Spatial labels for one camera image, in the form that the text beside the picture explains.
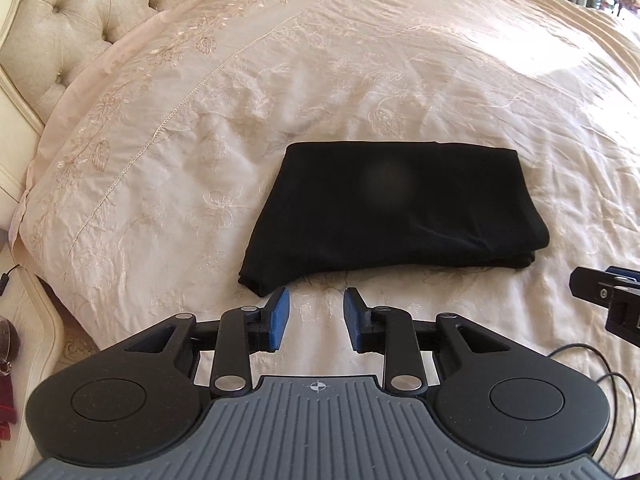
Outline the cream nightstand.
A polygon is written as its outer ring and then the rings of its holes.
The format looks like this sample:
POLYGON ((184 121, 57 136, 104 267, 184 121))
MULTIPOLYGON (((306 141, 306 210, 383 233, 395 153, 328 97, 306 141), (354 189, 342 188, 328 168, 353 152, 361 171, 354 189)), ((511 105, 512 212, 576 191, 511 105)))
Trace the cream nightstand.
POLYGON ((62 353, 64 330, 40 281, 15 263, 9 246, 1 248, 1 270, 10 272, 1 296, 1 315, 12 322, 21 341, 11 372, 17 421, 11 426, 11 439, 1 443, 1 477, 17 479, 39 460, 25 408, 34 389, 53 374, 62 353))

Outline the beige tufted headboard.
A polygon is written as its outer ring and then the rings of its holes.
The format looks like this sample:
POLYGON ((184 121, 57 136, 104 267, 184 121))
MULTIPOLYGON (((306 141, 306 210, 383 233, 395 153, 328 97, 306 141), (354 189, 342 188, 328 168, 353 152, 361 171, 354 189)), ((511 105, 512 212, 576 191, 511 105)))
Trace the beige tufted headboard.
POLYGON ((188 0, 16 0, 1 66, 46 122, 67 87, 111 44, 188 0))

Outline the black pants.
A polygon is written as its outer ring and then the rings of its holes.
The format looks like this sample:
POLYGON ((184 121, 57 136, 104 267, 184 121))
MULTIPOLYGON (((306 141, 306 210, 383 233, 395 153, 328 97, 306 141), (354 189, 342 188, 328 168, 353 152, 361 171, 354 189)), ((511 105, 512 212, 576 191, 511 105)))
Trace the black pants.
POLYGON ((549 242, 510 148, 300 142, 285 151, 239 282, 265 297, 316 273, 409 264, 523 269, 549 242))

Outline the cream embroidered bedspread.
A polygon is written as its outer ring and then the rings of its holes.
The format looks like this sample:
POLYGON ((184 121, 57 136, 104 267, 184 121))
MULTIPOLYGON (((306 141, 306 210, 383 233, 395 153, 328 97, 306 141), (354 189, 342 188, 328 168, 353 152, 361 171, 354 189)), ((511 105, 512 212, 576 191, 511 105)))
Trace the cream embroidered bedspread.
POLYGON ((638 477, 639 289, 570 292, 578 266, 639 271, 636 24, 566 0, 188 0, 40 122, 11 245, 99 350, 29 397, 30 478, 638 477), (289 145, 342 141, 516 151, 549 245, 523 269, 304 276, 260 351, 255 223, 289 145))

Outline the red tassel item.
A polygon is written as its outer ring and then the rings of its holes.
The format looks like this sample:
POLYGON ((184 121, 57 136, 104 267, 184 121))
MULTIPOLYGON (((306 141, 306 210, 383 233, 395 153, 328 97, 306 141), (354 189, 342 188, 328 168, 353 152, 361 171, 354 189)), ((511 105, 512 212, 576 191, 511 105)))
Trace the red tassel item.
POLYGON ((14 405, 12 365, 20 354, 21 339, 7 318, 0 321, 0 440, 11 440, 11 426, 17 421, 14 405))

